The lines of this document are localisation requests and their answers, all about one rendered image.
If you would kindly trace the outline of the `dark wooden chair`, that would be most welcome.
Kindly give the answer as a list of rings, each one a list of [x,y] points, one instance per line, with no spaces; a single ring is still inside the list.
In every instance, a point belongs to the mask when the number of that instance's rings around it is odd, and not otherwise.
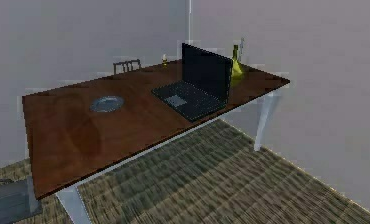
[[[131,59],[131,60],[126,60],[126,61],[116,62],[116,63],[113,64],[113,74],[114,75],[118,74],[118,71],[117,71],[118,66],[122,67],[123,72],[133,71],[134,70],[134,64],[136,64],[139,69],[142,68],[141,61],[139,59]]]

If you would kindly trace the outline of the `grey round plate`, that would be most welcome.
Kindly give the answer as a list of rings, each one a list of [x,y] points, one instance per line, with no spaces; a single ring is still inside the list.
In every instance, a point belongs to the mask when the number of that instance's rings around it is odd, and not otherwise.
[[[113,112],[120,109],[124,104],[124,99],[120,96],[104,96],[95,99],[90,110],[93,112]]]

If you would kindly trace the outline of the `black laptop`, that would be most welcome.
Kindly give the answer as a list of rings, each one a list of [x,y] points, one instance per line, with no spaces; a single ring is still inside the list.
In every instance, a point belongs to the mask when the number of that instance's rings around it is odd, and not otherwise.
[[[195,122],[223,109],[229,98],[233,60],[182,44],[182,79],[152,90],[152,94]]]

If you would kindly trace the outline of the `clear thin bottle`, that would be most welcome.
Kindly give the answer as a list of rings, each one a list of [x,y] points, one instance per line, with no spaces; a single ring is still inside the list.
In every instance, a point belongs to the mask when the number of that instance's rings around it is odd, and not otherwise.
[[[242,62],[242,55],[243,55],[243,49],[244,49],[244,37],[241,37],[240,39],[240,45],[239,45],[239,55],[238,55],[238,62]]]

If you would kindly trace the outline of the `brown wooden table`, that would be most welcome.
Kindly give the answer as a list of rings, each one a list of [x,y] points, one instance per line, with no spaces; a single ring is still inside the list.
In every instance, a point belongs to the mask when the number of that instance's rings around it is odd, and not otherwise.
[[[247,103],[260,104],[256,134],[264,132],[286,78],[245,66],[225,108],[189,122],[152,94],[180,80],[182,64],[171,61],[26,95],[22,99],[37,199],[56,195],[73,224],[92,224],[78,188]],[[113,112],[93,112],[91,103],[120,96]]]

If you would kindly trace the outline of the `green glass bottle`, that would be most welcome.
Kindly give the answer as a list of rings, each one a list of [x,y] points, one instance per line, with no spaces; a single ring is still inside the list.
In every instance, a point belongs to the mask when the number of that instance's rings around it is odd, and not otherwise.
[[[232,51],[232,74],[231,74],[231,79],[232,80],[238,80],[243,77],[243,72],[240,68],[240,64],[238,62],[238,46],[234,45],[233,46],[233,51]]]

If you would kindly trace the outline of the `grey box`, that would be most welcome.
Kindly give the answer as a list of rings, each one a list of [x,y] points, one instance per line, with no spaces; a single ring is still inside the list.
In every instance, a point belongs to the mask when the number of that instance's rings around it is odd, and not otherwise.
[[[31,176],[18,181],[0,179],[0,224],[14,224],[41,213],[42,204],[35,197]]]

